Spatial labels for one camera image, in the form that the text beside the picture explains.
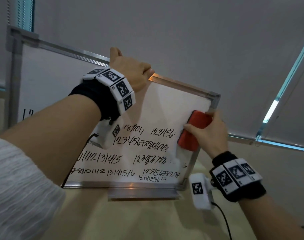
whiteboard surface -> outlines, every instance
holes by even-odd
[[[96,67],[24,45],[18,121],[66,97]],[[122,115],[114,146],[103,150],[87,144],[68,182],[182,182],[192,152],[177,147],[177,140],[191,112],[208,111],[210,100],[149,81],[136,101]]]

qr code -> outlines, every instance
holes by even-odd
[[[115,127],[115,129],[113,130],[112,134],[114,136],[114,138],[118,135],[118,133],[120,132],[120,127],[119,124]]]
[[[242,177],[246,176],[246,174],[244,173],[244,171],[241,169],[241,167],[239,165],[235,165],[233,167],[230,167],[229,171],[231,172],[231,174],[233,174],[233,176],[236,179],[239,179],[239,178],[242,178]]]
[[[241,166],[249,175],[255,174],[255,171],[247,163],[242,163]]]
[[[109,80],[113,81],[113,82],[121,78],[120,76],[118,76],[117,74],[115,74],[111,71],[105,72],[102,75],[105,76],[106,78],[108,78]]]
[[[94,69],[93,71],[91,71],[91,72],[89,72],[87,74],[97,74],[97,73],[102,72],[103,70],[104,70],[104,68],[103,69]]]
[[[132,106],[132,98],[131,95],[127,96],[123,99],[124,109],[127,111]]]
[[[130,91],[128,90],[128,88],[126,87],[126,84],[124,83],[124,81],[119,82],[116,85],[119,93],[121,94],[122,97],[126,96]]]
[[[203,194],[202,184],[201,183],[192,183],[192,189],[194,195]]]
[[[228,173],[225,170],[220,172],[215,177],[218,179],[218,182],[220,183],[220,185],[222,185],[222,187],[224,187],[232,182],[231,177],[228,175]]]

forearm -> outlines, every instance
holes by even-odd
[[[304,240],[304,230],[270,196],[242,199],[239,204],[258,240]]]
[[[20,148],[47,178],[61,185],[100,118],[91,99],[71,95],[16,124],[0,138]]]

beige tabletop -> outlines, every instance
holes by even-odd
[[[197,161],[194,173],[208,170]],[[197,211],[189,188],[180,200],[108,202],[106,189],[66,189],[66,200],[42,240],[228,240],[218,209]],[[256,239],[237,203],[225,200],[218,190],[214,201],[224,211],[233,239]]]

white knit sweater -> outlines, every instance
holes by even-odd
[[[41,235],[63,201],[62,188],[19,148],[0,139],[0,239]]]

